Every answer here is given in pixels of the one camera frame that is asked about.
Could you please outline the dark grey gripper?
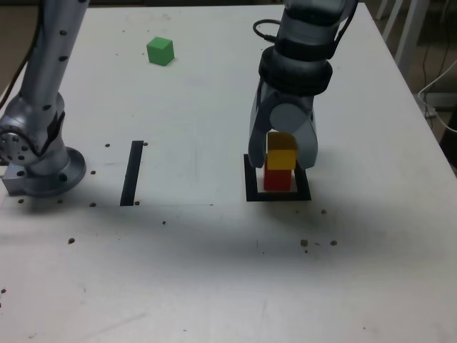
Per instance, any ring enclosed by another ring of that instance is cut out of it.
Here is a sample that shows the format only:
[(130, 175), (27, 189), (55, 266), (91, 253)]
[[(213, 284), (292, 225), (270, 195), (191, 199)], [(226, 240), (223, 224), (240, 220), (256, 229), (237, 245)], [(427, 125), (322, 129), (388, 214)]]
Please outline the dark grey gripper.
[(313, 96), (299, 96), (269, 86), (260, 80), (251, 109), (248, 157), (261, 168), (266, 159), (266, 134), (273, 128), (290, 134), (296, 142), (297, 161), (302, 169), (315, 165), (318, 139), (314, 122)]

